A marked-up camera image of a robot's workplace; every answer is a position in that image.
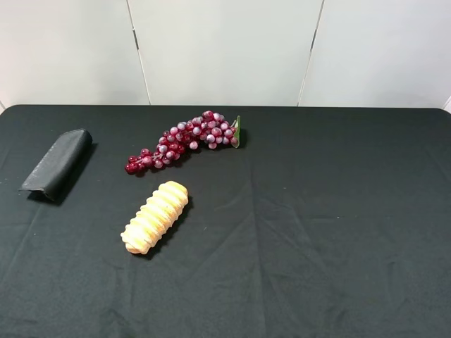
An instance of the black fabric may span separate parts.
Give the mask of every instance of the black fabric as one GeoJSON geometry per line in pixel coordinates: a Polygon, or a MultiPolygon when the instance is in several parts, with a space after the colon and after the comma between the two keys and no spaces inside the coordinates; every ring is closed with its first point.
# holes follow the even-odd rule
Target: black fabric
{"type": "Polygon", "coordinates": [[[451,116],[434,109],[16,106],[0,116],[0,337],[450,337],[451,116]],[[241,149],[127,157],[207,108],[241,149]],[[97,143],[56,204],[18,192],[62,132],[97,143]],[[191,202],[147,256],[159,184],[191,202]]]}
{"type": "Polygon", "coordinates": [[[21,190],[42,192],[52,201],[64,189],[69,175],[92,145],[87,130],[71,130],[62,134],[22,184],[21,190]]]}

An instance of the grape bunch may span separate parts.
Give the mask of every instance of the grape bunch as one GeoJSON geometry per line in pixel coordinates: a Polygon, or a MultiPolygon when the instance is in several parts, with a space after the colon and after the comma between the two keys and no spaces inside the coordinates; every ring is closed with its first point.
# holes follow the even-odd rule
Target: grape bunch
{"type": "Polygon", "coordinates": [[[139,156],[130,156],[125,171],[136,174],[149,168],[162,169],[176,161],[187,149],[196,150],[200,142],[215,149],[219,144],[239,145],[240,117],[230,125],[224,116],[212,111],[203,112],[188,122],[179,122],[176,127],[165,131],[154,152],[144,148],[139,156]]]}

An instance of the black leather pouch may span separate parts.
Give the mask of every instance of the black leather pouch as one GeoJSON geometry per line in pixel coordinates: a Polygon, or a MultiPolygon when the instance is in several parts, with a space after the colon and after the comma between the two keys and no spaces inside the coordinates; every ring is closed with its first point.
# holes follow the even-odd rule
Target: black leather pouch
{"type": "Polygon", "coordinates": [[[78,161],[92,145],[91,134],[84,129],[65,132],[22,184],[20,190],[42,192],[54,201],[64,188],[78,161]]]}

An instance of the toy bread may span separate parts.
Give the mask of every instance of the toy bread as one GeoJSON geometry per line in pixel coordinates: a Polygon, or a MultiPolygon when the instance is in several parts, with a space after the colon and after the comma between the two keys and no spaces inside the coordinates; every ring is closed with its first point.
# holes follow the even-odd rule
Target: toy bread
{"type": "Polygon", "coordinates": [[[187,203],[188,191],[184,186],[173,181],[160,184],[121,234],[127,251],[147,254],[178,219],[187,203]]]}

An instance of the white backdrop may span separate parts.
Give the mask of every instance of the white backdrop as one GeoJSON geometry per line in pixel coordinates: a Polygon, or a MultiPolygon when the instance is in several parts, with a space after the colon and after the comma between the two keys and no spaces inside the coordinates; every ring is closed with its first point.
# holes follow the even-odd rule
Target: white backdrop
{"type": "Polygon", "coordinates": [[[0,0],[0,100],[149,104],[125,0],[0,0]]]}
{"type": "Polygon", "coordinates": [[[443,108],[450,0],[326,0],[303,106],[443,108]]]}
{"type": "Polygon", "coordinates": [[[321,0],[130,0],[153,104],[294,106],[321,0]]]}
{"type": "Polygon", "coordinates": [[[449,0],[324,0],[321,16],[323,0],[129,1],[131,18],[127,0],[0,0],[2,104],[443,108],[451,96],[449,0]]]}

